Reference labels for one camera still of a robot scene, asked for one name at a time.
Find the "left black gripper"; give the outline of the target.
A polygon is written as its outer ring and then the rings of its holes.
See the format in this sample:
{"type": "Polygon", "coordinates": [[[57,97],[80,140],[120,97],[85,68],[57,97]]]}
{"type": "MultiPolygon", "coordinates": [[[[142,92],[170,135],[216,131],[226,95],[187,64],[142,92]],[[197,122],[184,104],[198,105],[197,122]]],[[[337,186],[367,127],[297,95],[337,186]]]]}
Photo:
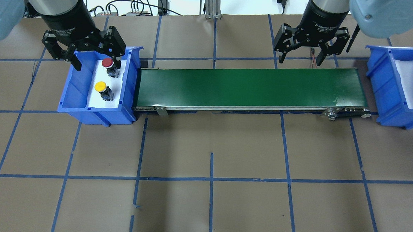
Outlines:
{"type": "Polygon", "coordinates": [[[45,32],[42,38],[44,47],[55,60],[70,62],[77,72],[81,71],[82,64],[75,51],[77,43],[88,38],[92,51],[107,55],[117,68],[121,68],[121,57],[125,54],[126,44],[115,26],[100,31],[83,0],[78,0],[65,13],[46,15],[38,12],[48,25],[51,32],[45,32]],[[65,46],[61,48],[58,41],[65,46]]]}

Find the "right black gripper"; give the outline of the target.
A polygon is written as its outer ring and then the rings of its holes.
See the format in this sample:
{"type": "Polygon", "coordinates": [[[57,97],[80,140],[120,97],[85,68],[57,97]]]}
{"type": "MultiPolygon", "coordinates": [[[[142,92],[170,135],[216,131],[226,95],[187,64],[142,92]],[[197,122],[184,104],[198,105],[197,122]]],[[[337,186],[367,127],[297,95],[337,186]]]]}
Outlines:
{"type": "Polygon", "coordinates": [[[341,54],[350,38],[348,28],[340,28],[350,11],[349,3],[349,0],[309,0],[298,27],[283,23],[275,35],[274,51],[281,53],[279,63],[284,62],[287,53],[302,45],[320,45],[317,66],[327,57],[341,54]]]}

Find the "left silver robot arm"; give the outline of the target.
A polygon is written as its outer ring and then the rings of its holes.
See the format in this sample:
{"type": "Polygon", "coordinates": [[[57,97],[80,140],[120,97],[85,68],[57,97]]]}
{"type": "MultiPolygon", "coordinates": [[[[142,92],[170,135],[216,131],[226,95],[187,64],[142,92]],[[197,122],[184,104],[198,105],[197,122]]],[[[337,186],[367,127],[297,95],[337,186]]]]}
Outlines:
{"type": "Polygon", "coordinates": [[[75,52],[96,51],[107,56],[105,67],[121,68],[126,44],[114,26],[103,31],[96,27],[84,0],[0,0],[0,40],[19,23],[28,5],[48,25],[41,41],[55,60],[70,62],[80,71],[75,52]]]}

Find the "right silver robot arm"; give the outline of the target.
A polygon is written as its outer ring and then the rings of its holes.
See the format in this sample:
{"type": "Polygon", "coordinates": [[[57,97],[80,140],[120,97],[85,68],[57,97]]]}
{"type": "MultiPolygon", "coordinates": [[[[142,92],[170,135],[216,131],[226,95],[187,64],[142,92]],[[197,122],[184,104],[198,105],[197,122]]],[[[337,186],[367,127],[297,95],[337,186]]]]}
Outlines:
{"type": "Polygon", "coordinates": [[[413,29],[413,0],[308,0],[297,27],[282,24],[274,38],[274,51],[287,53],[299,47],[320,48],[316,65],[329,56],[350,50],[363,34],[384,39],[413,29]]]}

